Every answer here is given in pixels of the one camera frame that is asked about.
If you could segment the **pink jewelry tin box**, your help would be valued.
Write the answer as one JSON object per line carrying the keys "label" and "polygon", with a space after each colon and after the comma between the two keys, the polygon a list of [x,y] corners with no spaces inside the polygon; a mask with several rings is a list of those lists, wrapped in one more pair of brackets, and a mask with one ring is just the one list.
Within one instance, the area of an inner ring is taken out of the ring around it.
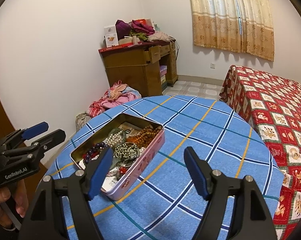
{"label": "pink jewelry tin box", "polygon": [[135,183],[165,142],[164,127],[158,122],[129,114],[108,121],[70,153],[81,170],[98,158],[105,146],[113,150],[113,161],[102,184],[102,192],[119,200]]}

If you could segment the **blue plaid tablecloth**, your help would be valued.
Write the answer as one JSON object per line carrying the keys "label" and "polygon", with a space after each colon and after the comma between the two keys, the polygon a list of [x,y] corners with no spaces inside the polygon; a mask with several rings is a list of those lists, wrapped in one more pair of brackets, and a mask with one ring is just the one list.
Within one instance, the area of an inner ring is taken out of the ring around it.
{"label": "blue plaid tablecloth", "polygon": [[74,173],[77,167],[71,152],[121,113],[162,124],[165,142],[120,200],[100,194],[90,202],[105,239],[193,237],[206,202],[197,194],[184,163],[188,146],[228,177],[252,176],[274,214],[282,172],[251,126],[227,104],[212,99],[153,96],[112,108],[90,120],[66,143],[48,174],[58,179]]}

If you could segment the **pink clothes pile on floor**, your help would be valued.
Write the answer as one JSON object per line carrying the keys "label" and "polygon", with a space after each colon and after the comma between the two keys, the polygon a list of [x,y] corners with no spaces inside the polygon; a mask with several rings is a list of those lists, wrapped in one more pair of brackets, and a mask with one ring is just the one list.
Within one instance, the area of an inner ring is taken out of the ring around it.
{"label": "pink clothes pile on floor", "polygon": [[122,105],[124,103],[142,98],[138,90],[135,90],[126,83],[118,80],[114,83],[99,100],[94,101],[88,108],[87,114],[95,117],[108,109]]}

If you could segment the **red patchwork bed cover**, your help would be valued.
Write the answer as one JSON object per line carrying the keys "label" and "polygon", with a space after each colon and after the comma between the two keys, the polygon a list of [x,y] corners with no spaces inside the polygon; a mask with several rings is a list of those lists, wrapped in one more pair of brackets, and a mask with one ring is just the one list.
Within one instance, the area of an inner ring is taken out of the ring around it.
{"label": "red patchwork bed cover", "polygon": [[287,239],[301,220],[301,84],[232,65],[220,97],[255,129],[283,173],[273,221],[278,239]]}

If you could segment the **brown wooden desk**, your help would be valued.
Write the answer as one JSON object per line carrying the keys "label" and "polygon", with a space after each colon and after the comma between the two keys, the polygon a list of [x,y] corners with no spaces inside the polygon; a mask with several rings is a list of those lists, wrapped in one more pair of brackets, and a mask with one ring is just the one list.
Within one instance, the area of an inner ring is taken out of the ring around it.
{"label": "brown wooden desk", "polygon": [[167,67],[166,83],[173,86],[178,80],[177,45],[170,42],[142,42],[99,49],[109,85],[122,81],[143,97],[161,95],[160,66]]}

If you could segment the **white product box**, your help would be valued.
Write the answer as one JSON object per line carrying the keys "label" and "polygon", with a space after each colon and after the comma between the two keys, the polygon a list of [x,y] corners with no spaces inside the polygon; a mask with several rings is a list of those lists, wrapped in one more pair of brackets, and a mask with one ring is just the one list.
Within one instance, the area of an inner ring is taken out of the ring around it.
{"label": "white product box", "polygon": [[104,27],[104,37],[107,48],[118,46],[118,37],[115,25]]}

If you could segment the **pile of clothes on desk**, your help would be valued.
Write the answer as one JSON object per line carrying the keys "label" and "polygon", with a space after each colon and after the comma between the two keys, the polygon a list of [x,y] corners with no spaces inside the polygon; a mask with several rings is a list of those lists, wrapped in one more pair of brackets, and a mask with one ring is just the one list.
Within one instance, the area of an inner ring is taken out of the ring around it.
{"label": "pile of clothes on desk", "polygon": [[115,28],[119,39],[136,36],[142,42],[174,42],[176,40],[162,31],[156,31],[151,25],[141,23],[137,20],[132,20],[129,23],[117,20]]}

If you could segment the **beige patterned curtain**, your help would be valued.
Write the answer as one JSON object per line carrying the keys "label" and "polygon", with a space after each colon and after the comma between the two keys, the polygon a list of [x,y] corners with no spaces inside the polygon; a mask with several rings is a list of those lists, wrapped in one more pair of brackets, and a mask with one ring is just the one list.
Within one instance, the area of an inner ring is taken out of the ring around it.
{"label": "beige patterned curtain", "polygon": [[268,0],[191,0],[191,9],[195,46],[274,60]]}

